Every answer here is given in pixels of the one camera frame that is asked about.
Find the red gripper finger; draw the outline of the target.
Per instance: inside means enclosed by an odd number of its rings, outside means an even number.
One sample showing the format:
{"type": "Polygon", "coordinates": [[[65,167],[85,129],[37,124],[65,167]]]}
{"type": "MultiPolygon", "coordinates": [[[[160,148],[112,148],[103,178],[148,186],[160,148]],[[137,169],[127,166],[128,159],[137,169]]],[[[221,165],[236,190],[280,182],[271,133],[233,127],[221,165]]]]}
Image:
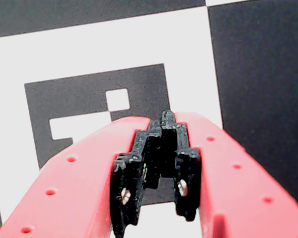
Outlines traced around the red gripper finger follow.
{"type": "Polygon", "coordinates": [[[118,119],[52,157],[0,228],[0,238],[109,237],[112,163],[148,124],[145,117],[118,119]]]}
{"type": "Polygon", "coordinates": [[[197,113],[161,115],[177,144],[176,211],[205,238],[298,238],[298,203],[224,130],[197,113]]]}

